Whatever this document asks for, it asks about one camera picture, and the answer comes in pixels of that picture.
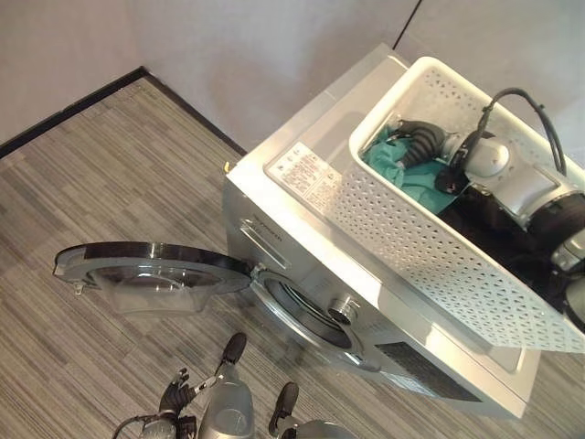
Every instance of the washing machine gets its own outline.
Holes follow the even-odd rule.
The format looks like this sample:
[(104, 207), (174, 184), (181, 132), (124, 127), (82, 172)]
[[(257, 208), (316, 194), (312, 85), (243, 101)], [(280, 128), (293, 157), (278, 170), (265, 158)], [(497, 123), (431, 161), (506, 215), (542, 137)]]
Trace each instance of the washing machine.
[[(349, 135), (406, 68), (378, 47), (227, 173), (229, 254), (98, 242), (60, 252), (54, 274), (108, 291), (121, 312), (183, 315), (213, 294), (242, 294), (332, 368), (521, 417), (539, 351), (490, 345), (320, 215), (326, 190), (299, 196), (323, 163), (344, 172)], [(290, 163), (302, 165), (283, 172)]]

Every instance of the green towel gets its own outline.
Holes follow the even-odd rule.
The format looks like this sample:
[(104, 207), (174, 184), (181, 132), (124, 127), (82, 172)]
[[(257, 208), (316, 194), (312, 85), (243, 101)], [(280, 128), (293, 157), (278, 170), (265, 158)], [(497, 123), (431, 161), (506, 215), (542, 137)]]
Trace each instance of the green towel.
[(362, 160), (432, 213), (441, 212), (456, 199), (454, 195), (435, 189), (435, 178), (446, 165), (432, 160), (406, 170), (398, 167), (396, 162), (406, 154), (410, 139), (401, 138), (387, 142), (391, 134), (388, 128), (382, 130), (374, 144), (364, 153)]

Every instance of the gray wall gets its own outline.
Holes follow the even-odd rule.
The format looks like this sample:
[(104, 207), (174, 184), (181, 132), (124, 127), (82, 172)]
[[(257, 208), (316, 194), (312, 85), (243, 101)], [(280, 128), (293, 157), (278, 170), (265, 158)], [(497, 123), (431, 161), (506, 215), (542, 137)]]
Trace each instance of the gray wall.
[(250, 150), (381, 41), (415, 0), (128, 0), (146, 67)]
[[(398, 51), (430, 55), (488, 94), (509, 86), (544, 103), (568, 155), (585, 166), (585, 2), (424, 0)], [(541, 132), (520, 98), (502, 103)]]
[(0, 144), (141, 65), (119, 0), (0, 0)]

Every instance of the black cable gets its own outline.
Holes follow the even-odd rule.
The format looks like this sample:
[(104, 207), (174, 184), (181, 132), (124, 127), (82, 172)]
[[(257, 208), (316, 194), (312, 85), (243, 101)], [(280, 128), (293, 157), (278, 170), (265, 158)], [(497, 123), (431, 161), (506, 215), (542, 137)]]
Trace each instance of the black cable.
[(482, 117), (480, 118), (479, 123), (477, 124), (476, 136), (473, 139), (472, 145), (470, 145), (468, 149), (470, 150), (473, 149), (477, 145), (479, 140), (482, 138), (482, 135), (484, 134), (485, 131), (485, 127), (487, 126), (487, 120), (490, 117), (490, 113), (494, 109), (495, 103), (502, 99), (504, 96), (511, 94), (524, 98), (534, 109), (534, 111), (537, 112), (538, 117), (540, 118), (540, 122), (542, 122), (542, 126), (544, 127), (545, 133), (547, 134), (548, 142), (550, 143), (550, 149), (552, 150), (552, 157), (555, 162), (555, 167), (563, 176), (566, 176), (567, 164), (565, 162), (565, 155), (563, 154), (563, 150), (558, 139), (557, 131), (555, 130), (555, 127), (548, 118), (547, 114), (544, 112), (544, 106), (538, 104), (534, 99), (530, 97), (530, 95), (526, 91), (518, 89), (517, 87), (511, 87), (499, 91), (494, 96), (489, 105), (487, 107), (484, 107), (484, 114), (482, 114)]
[(118, 435), (120, 435), (122, 430), (124, 428), (126, 428), (128, 425), (130, 425), (131, 423), (138, 423), (140, 421), (142, 421), (142, 423), (147, 423), (148, 421), (150, 421), (154, 417), (155, 416), (153, 416), (152, 414), (146, 414), (146, 415), (142, 415), (142, 416), (134, 416), (133, 418), (128, 418), (127, 420), (122, 421), (122, 423), (120, 425), (118, 425), (118, 427), (116, 428), (116, 431), (113, 432), (112, 439), (117, 439)]
[(406, 28), (409, 26), (410, 22), (412, 21), (412, 18), (414, 17), (414, 15), (419, 10), (419, 6), (420, 6), (421, 3), (422, 3), (422, 0), (419, 0), (417, 2), (417, 4), (414, 6), (414, 9), (412, 9), (412, 12), (410, 13), (409, 19), (406, 20), (406, 24), (404, 25), (404, 27), (400, 31), (399, 37), (396, 39), (396, 42), (394, 43), (394, 46), (392, 46), (392, 50), (396, 50), (396, 48), (398, 47), (399, 42), (402, 39), (402, 36), (404, 35), (404, 32), (406, 32)]

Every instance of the perforated basket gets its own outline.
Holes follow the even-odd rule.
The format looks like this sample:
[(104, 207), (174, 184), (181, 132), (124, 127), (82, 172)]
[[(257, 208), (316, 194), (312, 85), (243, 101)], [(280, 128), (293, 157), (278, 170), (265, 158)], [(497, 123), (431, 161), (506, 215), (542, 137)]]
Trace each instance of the perforated basket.
[[(585, 337), (566, 317), (359, 157), (390, 118), (470, 133), (489, 101), (437, 59), (419, 59), (352, 133), (353, 163), (327, 217), (489, 343), (584, 352)], [(501, 105), (495, 106), (489, 130), (533, 160), (551, 163), (548, 143)], [(569, 176), (585, 187), (572, 162)]]

